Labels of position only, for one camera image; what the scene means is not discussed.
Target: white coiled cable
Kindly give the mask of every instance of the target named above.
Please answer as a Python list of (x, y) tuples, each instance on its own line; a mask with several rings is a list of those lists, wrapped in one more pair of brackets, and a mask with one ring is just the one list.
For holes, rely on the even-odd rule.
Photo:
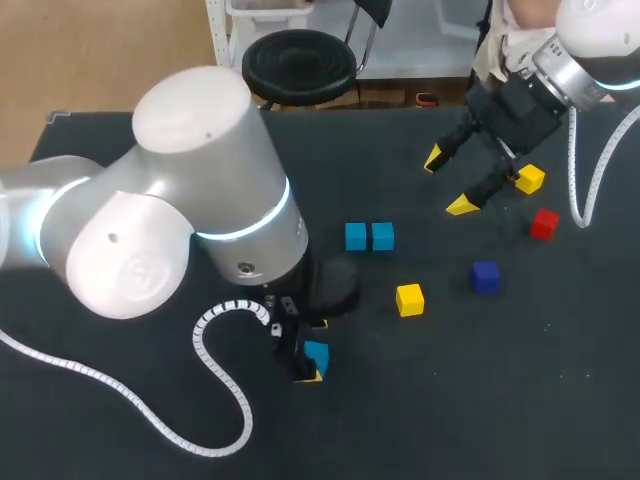
[(236, 382), (227, 374), (227, 372), (225, 372), (222, 367), (220, 367), (220, 365), (218, 365), (216, 361), (211, 358), (211, 355), (209, 355), (209, 352), (207, 352), (202, 342), (202, 335), (209, 322), (211, 322), (211, 320), (213, 320), (214, 318), (217, 318), (220, 315), (233, 310), (250, 311), (255, 314), (256, 318), (263, 325), (266, 326), (269, 324), (269, 312), (262, 305), (250, 300), (230, 301), (220, 303), (212, 309), (207, 310), (196, 323), (196, 326), (193, 329), (192, 336), (193, 347), (195, 348), (198, 357), (200, 357), (200, 360), (202, 360), (207, 368), (211, 370), (211, 372), (216, 377), (218, 377), (218, 379), (222, 383), (224, 383), (224, 385), (231, 391), (231, 394), (235, 397), (238, 405), (240, 406), (240, 409), (242, 410), (242, 416), (244, 418), (244, 427), (242, 429), (242, 433), (235, 442), (223, 448), (205, 448), (191, 443), (188, 440), (185, 440), (180, 435), (171, 430), (162, 420), (160, 420), (158, 416), (153, 413), (149, 407), (147, 407), (142, 399), (138, 397), (138, 395), (133, 393), (129, 388), (118, 382), (116, 379), (110, 377), (109, 375), (98, 372), (97, 370), (87, 367), (86, 365), (83, 365), (79, 362), (65, 360), (63, 358), (54, 357), (52, 355), (47, 355), (45, 353), (34, 350), (33, 348), (27, 347), (17, 340), (14, 340), (1, 329), (0, 341), (31, 358), (35, 358), (36, 360), (39, 360), (41, 362), (55, 365), (56, 367), (66, 368), (67, 370), (78, 372), (81, 375), (94, 378), (99, 382), (108, 385), (119, 394), (121, 394), (124, 398), (129, 400), (129, 402), (131, 402), (138, 410), (140, 410), (140, 412), (147, 418), (147, 420), (149, 420), (151, 425), (153, 425), (156, 430), (158, 430), (169, 441), (173, 442), (178, 447), (202, 457), (220, 458), (231, 455), (244, 447), (244, 445), (249, 440), (249, 437), (251, 436), (251, 430), (253, 429), (253, 415), (251, 414), (251, 407), (249, 406), (247, 397), (245, 397), (242, 390), (240, 390), (240, 387), (238, 387)]
[(587, 194), (583, 217), (580, 215), (580, 211), (578, 210), (578, 192), (576, 187), (578, 114), (574, 107), (569, 109), (569, 203), (571, 205), (571, 216), (573, 217), (573, 221), (580, 228), (587, 228), (591, 223), (593, 209), (596, 205), (596, 197), (598, 196), (598, 189), (600, 188), (600, 183), (602, 182), (602, 177), (604, 176), (607, 164), (609, 163), (609, 160), (611, 160), (611, 157), (622, 138), (638, 119), (640, 119), (640, 106), (622, 121), (609, 139), (607, 146), (600, 156), (600, 160), (598, 160), (598, 163), (596, 164), (593, 177), (591, 177), (591, 185), (589, 186), (589, 193)]

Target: chair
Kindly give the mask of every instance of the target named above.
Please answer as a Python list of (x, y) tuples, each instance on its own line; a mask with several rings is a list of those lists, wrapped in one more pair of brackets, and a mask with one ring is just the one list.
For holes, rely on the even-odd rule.
[[(383, 28), (392, 0), (354, 0), (344, 42), (316, 30), (283, 30), (254, 42), (242, 59), (242, 76), (253, 93), (275, 103), (307, 107), (334, 100), (351, 89), (362, 73), (378, 28)], [(372, 19), (364, 56), (357, 66), (349, 40), (360, 10)]]

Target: red cube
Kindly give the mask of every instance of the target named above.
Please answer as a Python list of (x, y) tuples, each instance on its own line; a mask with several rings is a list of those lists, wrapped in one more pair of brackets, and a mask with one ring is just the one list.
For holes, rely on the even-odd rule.
[(560, 216), (558, 214), (541, 208), (538, 210), (536, 218), (533, 219), (533, 225), (531, 225), (531, 236), (539, 238), (540, 240), (551, 240), (553, 232), (555, 232), (559, 221)]

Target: yellow cube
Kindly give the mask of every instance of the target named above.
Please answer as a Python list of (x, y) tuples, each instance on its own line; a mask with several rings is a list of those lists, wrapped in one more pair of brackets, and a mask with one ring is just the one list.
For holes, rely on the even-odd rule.
[(401, 317), (422, 315), (424, 312), (424, 297), (420, 285), (404, 285), (396, 291), (396, 304)]
[(516, 187), (527, 195), (531, 195), (542, 186), (544, 172), (534, 165), (527, 165), (520, 170), (520, 178), (516, 181)]

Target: black mat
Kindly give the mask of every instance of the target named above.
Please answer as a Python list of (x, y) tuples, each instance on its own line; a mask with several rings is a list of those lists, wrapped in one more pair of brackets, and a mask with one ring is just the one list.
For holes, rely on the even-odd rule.
[[(346, 221), (391, 221), (397, 251), (359, 255), (361, 308), (313, 334), (331, 348), (322, 384), (289, 383), (248, 316), (209, 329), (209, 349), (254, 409), (254, 435), (239, 454), (185, 453), (107, 387), (1, 345), (2, 478), (639, 478), (638, 127), (582, 231), (568, 211), (564, 132), (532, 155), (547, 172), (542, 191), (507, 190), (482, 213), (447, 215), (488, 165), (473, 141), (437, 177), (421, 171), (459, 115), (267, 116), (316, 246), (339, 250)], [(614, 107), (581, 117), (583, 194), (619, 119)], [(127, 114), (58, 117), (35, 158), (107, 164), (132, 144), (129, 122)], [(561, 215), (549, 244), (525, 234), (539, 207)], [(498, 262), (497, 298), (470, 293), (476, 260)], [(395, 287), (406, 283), (423, 287), (423, 318), (398, 317)], [(222, 446), (238, 435), (240, 414), (190, 339), (197, 317), (233, 291), (193, 248), (179, 293), (159, 312), (119, 323), (87, 312), (50, 272), (4, 273), (0, 324), (34, 348), (121, 380), (186, 438)]]

